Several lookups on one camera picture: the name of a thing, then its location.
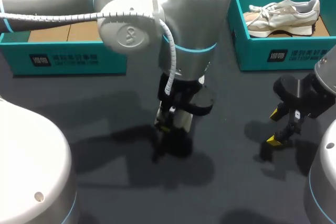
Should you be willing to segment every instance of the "black logo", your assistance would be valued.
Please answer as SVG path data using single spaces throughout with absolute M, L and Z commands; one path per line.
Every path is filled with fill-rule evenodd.
M 50 67 L 50 61 L 46 54 L 31 54 L 29 55 L 35 67 Z
M 287 49 L 271 50 L 267 62 L 282 62 L 285 60 L 287 52 Z

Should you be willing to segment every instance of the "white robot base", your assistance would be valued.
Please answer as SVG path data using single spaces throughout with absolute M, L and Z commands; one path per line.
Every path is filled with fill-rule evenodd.
M 336 121 L 323 136 L 310 168 L 304 203 L 310 223 L 336 223 Z
M 0 223 L 77 224 L 67 140 L 51 121 L 0 98 Z

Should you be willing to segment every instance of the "shoe lace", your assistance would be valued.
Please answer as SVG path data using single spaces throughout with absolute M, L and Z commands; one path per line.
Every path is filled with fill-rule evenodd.
M 269 14 L 277 14 L 279 11 L 275 10 L 276 3 L 270 3 L 268 5 L 265 5 L 263 7 L 249 5 L 249 9 L 253 13 L 259 13 L 258 17 L 256 17 L 254 20 L 252 20 L 251 23 L 249 23 L 247 26 L 252 25 L 255 21 L 257 21 L 260 17 L 267 18 L 269 20 Z

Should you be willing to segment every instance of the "screw hole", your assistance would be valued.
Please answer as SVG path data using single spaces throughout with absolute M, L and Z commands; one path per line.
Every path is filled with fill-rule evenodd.
M 333 148 L 334 146 L 335 146 L 334 143 L 329 143 L 329 144 L 327 144 L 326 148 L 327 148 L 327 149 L 331 149 L 331 148 Z
M 43 202 L 44 201 L 44 196 L 43 196 L 43 194 L 41 193 L 41 192 L 37 192 L 37 193 L 35 193 L 35 199 L 36 199 L 36 201 L 38 201 L 38 202 Z

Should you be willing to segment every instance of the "shoe sole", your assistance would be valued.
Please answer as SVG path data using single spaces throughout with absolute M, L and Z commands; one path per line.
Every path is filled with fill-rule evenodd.
M 266 38 L 270 34 L 279 33 L 280 31 L 289 35 L 311 36 L 315 30 L 315 25 L 312 26 L 282 26 L 269 31 L 248 31 L 248 33 L 257 38 Z

